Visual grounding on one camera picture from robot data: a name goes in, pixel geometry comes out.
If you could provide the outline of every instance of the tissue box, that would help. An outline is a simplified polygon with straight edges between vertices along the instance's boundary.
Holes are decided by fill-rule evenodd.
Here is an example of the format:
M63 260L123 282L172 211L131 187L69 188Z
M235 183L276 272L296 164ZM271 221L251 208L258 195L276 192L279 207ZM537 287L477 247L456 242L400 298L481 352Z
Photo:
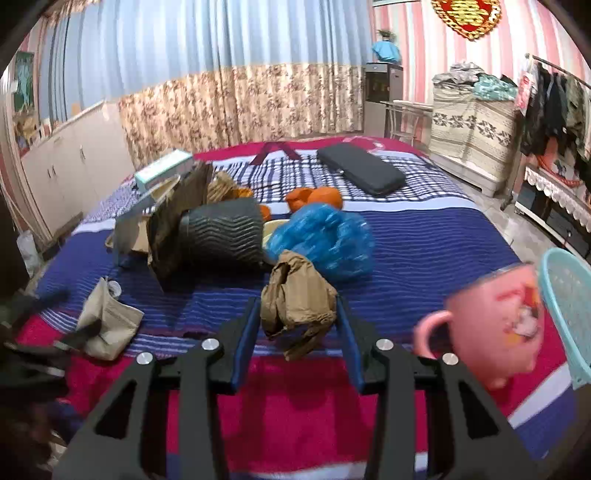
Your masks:
M177 174L183 176L190 172L192 168L192 154L182 150L173 150L137 172L134 177L140 192L145 193L161 181Z

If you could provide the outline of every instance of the mug handle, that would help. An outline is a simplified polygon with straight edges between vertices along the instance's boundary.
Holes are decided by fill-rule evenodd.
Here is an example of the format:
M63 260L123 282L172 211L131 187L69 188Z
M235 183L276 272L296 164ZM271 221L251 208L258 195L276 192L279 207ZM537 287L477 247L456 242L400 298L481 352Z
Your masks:
M427 315L414 328L414 353L418 356L435 359L435 355L429 348L429 337L436 327L452 321L453 313L442 310Z

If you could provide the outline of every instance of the blue curtain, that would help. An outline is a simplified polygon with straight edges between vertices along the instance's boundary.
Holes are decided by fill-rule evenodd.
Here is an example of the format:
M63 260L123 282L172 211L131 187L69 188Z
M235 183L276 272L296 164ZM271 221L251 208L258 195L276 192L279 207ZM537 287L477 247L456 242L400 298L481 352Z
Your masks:
M229 66L371 58L360 0L102 0L49 26L40 68L42 118L189 73Z

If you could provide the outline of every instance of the clothes rack pole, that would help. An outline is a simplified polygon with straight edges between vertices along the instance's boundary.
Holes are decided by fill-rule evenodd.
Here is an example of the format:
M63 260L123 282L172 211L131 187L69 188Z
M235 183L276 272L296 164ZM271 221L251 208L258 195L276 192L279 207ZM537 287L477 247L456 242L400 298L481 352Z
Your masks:
M585 86L586 86L588 89L590 89L590 90L591 90L591 85L590 85L590 84L588 84L587 82L585 82L584 80L581 80L581 79L580 79L579 77L577 77L576 75L573 75L572 73L568 72L567 70L564 70L563 68L559 67L558 65L555 65L554 63L552 63L552 62L550 62L550 61L548 61L548 60L541 59L540 57L536 57L535 55L532 55L532 54L530 54L530 53L526 53L526 54L525 54L525 58L526 58L526 59L528 59L528 58L532 58L532 59L534 59L534 60L537 60L537 61L539 61L539 62L541 62L541 63L544 63L544 64L546 64L546 65L549 65L549 66L551 66L552 68L554 68L554 69L556 69L556 70L560 70L561 72L565 73L566 75L569 75L569 76L571 76L572 78L574 78L574 79L578 80L580 83L582 83L582 84L583 84L583 85L585 85Z

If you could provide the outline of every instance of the pink mug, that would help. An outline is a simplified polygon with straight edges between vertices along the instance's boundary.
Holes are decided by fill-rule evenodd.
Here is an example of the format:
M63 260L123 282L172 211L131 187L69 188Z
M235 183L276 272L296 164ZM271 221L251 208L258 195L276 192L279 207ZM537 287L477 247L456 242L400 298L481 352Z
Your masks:
M414 329L414 352L435 358L432 331L447 323L456 355L489 389L531 372L544 336L544 310L531 264L504 268L481 278L446 301L446 309Z

